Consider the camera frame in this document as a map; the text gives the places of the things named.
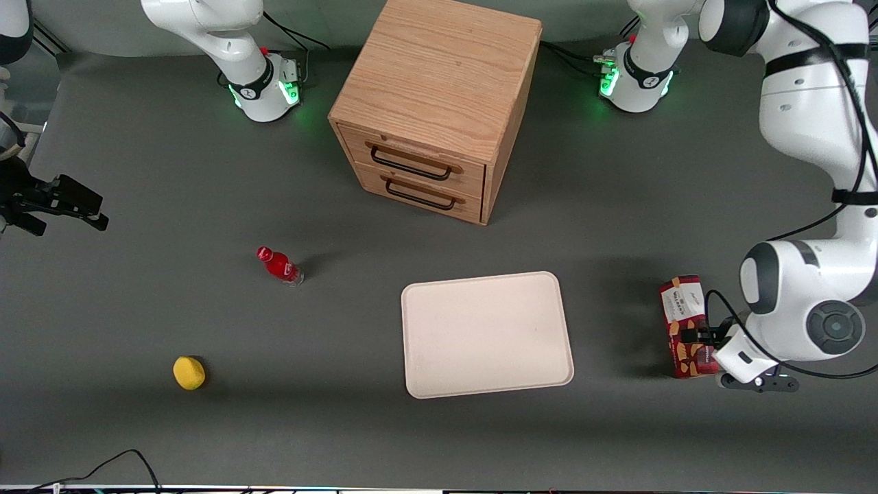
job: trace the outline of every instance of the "wooden drawer cabinet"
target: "wooden drawer cabinet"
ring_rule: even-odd
[[[487,224],[541,31],[452,0],[387,0],[329,112],[363,188]]]

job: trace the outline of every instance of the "yellow sponge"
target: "yellow sponge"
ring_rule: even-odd
[[[174,378],[181,388],[192,391],[205,383],[205,368],[193,357],[180,357],[174,362]]]

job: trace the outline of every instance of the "red bottle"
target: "red bottle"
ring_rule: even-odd
[[[291,287],[300,285],[305,279],[302,270],[280,252],[272,252],[268,247],[260,247],[256,251],[256,256],[265,263],[266,271]]]

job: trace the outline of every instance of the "black drawer handle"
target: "black drawer handle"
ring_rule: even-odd
[[[420,197],[415,197],[411,194],[401,193],[399,191],[394,191],[392,188],[390,188],[391,184],[393,183],[392,180],[390,180],[389,178],[385,178],[385,180],[387,181],[387,183],[385,184],[385,189],[386,189],[387,193],[389,193],[390,195],[395,195],[396,197],[401,197],[402,199],[406,199],[406,200],[413,200],[414,202],[417,202],[418,204],[423,204],[424,206],[435,207],[436,209],[440,209],[442,211],[450,211],[454,207],[454,203],[456,200],[453,197],[451,198],[450,204],[439,204],[437,202],[433,202],[432,200],[421,199]]]
[[[412,168],[411,166],[405,166],[402,163],[396,163],[394,161],[390,161],[389,159],[379,158],[378,156],[375,156],[375,153],[377,153],[377,152],[378,152],[378,146],[372,146],[372,152],[371,152],[372,161],[374,161],[375,163],[383,164],[385,166],[389,166],[389,167],[395,168],[397,170],[407,171],[409,173],[413,173],[415,175],[418,175],[419,177],[429,178],[431,180],[436,180],[439,182],[441,182],[443,180],[448,180],[448,177],[451,176],[451,167],[446,168],[445,173],[443,173],[442,175],[436,175],[435,173],[430,173],[429,171],[421,171],[421,170],[418,170],[417,168]]]

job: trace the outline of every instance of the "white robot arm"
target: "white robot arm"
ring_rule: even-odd
[[[262,0],[141,0],[140,4],[153,24],[188,40],[216,62],[228,79],[235,104],[250,119],[277,120],[299,102],[296,62],[264,54],[244,31],[262,18]]]
[[[0,65],[25,56],[33,39],[31,0],[0,0]]]
[[[623,110],[642,112],[658,102],[661,84],[644,88],[637,82],[643,82],[644,71],[661,77],[673,65],[686,42],[676,38],[687,33],[679,16],[697,11],[698,5],[689,0],[629,3],[643,26],[633,45],[616,47],[623,52],[619,76],[612,94],[601,95]],[[816,28],[829,45],[812,39],[780,12]],[[730,327],[716,359],[735,379],[750,382],[778,360],[844,355],[865,332],[855,305],[878,298],[878,193],[874,166],[861,161],[878,137],[868,116],[858,111],[868,73],[867,14],[851,0],[707,0],[699,34],[714,51],[762,56],[763,137],[780,152],[826,171],[839,204],[832,239],[773,240],[747,253],[740,282],[752,313],[746,330],[740,324]],[[858,101],[851,99],[835,56],[844,59]]]
[[[594,57],[605,65],[599,94],[626,112],[651,110],[667,93],[673,64],[689,40],[683,16],[697,13],[703,1],[628,0],[641,20],[637,41],[623,41]]]

